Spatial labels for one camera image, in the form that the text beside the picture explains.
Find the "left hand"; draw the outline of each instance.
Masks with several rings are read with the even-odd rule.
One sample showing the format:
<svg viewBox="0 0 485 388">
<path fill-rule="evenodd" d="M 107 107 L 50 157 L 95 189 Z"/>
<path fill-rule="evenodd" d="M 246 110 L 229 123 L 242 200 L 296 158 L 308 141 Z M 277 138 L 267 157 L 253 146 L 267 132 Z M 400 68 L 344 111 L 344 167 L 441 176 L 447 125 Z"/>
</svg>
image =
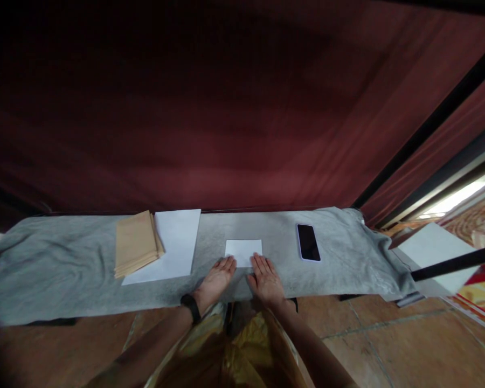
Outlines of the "left hand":
<svg viewBox="0 0 485 388">
<path fill-rule="evenodd" d="M 236 267 L 237 261 L 233 256 L 218 261 L 209 271 L 201 285 L 192 293 L 198 304 L 201 316 L 203 316 L 209 306 L 219 300 L 223 291 L 228 287 L 230 280 L 232 280 Z"/>
</svg>

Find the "white paper sheet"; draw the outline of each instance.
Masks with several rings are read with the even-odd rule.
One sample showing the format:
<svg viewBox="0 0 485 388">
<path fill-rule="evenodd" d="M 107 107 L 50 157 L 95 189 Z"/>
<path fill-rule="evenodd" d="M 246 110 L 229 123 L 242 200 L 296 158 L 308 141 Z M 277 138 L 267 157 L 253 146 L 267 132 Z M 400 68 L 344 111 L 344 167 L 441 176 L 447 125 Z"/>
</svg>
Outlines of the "white paper sheet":
<svg viewBox="0 0 485 388">
<path fill-rule="evenodd" d="M 251 267 L 250 257 L 257 252 L 262 255 L 262 240 L 227 240 L 225 257 L 233 255 L 237 260 L 237 267 Z"/>
<path fill-rule="evenodd" d="M 124 278 L 122 285 L 189 276 L 201 209 L 155 213 L 165 254 Z"/>
</svg>

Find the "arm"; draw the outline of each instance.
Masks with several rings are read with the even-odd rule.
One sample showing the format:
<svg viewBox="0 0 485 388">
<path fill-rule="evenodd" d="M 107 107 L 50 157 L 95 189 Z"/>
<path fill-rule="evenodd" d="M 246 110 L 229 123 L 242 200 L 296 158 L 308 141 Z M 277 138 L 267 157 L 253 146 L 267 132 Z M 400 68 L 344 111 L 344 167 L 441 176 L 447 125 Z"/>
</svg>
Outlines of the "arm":
<svg viewBox="0 0 485 388">
<path fill-rule="evenodd" d="M 305 324 L 284 296 L 284 288 L 273 263 L 264 256 L 252 258 L 254 276 L 248 281 L 254 295 L 269 308 L 286 331 L 304 361 L 313 383 L 345 387 L 354 381 L 316 334 Z"/>
<path fill-rule="evenodd" d="M 216 303 L 226 289 L 237 262 L 230 256 L 216 263 L 192 296 L 201 316 Z M 187 307 L 177 307 L 115 361 L 114 387 L 143 387 L 174 344 L 192 328 L 192 314 Z M 95 386 L 104 376 L 99 375 L 88 386 Z"/>
</svg>

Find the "gold fabric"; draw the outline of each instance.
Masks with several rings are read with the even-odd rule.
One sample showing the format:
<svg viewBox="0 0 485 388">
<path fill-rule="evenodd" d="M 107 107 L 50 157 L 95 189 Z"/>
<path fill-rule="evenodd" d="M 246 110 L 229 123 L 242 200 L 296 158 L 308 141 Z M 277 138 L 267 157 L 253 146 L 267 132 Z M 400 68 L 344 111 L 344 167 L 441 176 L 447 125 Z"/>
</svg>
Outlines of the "gold fabric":
<svg viewBox="0 0 485 388">
<path fill-rule="evenodd" d="M 146 387 L 305 387 L 291 347 L 268 311 L 233 340 L 223 331 L 223 318 L 213 315 L 169 352 Z"/>
</svg>

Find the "stack of brown envelopes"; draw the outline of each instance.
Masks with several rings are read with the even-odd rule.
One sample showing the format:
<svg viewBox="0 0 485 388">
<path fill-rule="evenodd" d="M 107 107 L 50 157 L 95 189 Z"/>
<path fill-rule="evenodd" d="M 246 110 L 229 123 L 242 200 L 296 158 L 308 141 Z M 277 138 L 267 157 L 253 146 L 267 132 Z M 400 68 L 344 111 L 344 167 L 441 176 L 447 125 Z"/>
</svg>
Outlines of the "stack of brown envelopes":
<svg viewBox="0 0 485 388">
<path fill-rule="evenodd" d="M 164 253 L 149 210 L 117 222 L 116 278 L 135 272 Z"/>
</svg>

